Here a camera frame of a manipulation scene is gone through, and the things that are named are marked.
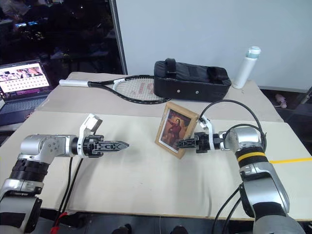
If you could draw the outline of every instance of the bag handle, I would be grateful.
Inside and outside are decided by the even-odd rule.
[[[229,79],[228,73],[222,67],[207,67],[208,78],[212,80]]]
[[[176,60],[174,58],[167,58],[165,60],[166,76],[169,78],[176,77]]]

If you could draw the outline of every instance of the wooden picture frame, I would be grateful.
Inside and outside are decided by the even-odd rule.
[[[194,131],[198,114],[182,106],[167,102],[155,143],[181,159],[185,149],[178,149],[174,143],[189,138]]]

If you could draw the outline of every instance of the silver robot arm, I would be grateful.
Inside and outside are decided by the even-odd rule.
[[[241,127],[231,129],[226,136],[226,131],[214,134],[209,120],[204,121],[200,125],[208,129],[209,134],[195,133],[194,138],[181,140],[176,146],[196,148],[197,153],[221,149],[235,154],[243,181],[239,186],[241,200],[245,213],[255,218],[254,234],[304,234],[301,226],[288,216],[288,195],[265,156],[257,131]]]
[[[55,157],[101,157],[104,152],[119,151],[129,145],[122,141],[103,141],[95,135],[102,123],[90,114],[75,135],[30,135],[20,146],[20,154],[11,175],[0,190],[0,233],[30,233],[35,229],[42,200],[36,197]]]

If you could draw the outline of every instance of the floor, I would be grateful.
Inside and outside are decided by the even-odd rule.
[[[88,214],[87,224],[82,228],[61,225],[58,234],[110,234],[124,224],[131,224],[133,234],[169,234],[175,226],[185,227],[190,234],[211,232],[213,220],[196,218],[155,217],[119,214]],[[221,233],[224,221],[217,222],[216,233]],[[52,221],[39,218],[33,234],[48,234]]]

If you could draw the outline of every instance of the red cable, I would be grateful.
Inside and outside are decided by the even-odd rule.
[[[50,230],[50,234],[57,234],[58,231],[59,231],[59,220],[64,217],[64,216],[67,216],[67,212],[64,212],[64,213],[61,213],[57,219],[57,222],[55,224],[54,227],[51,228]]]

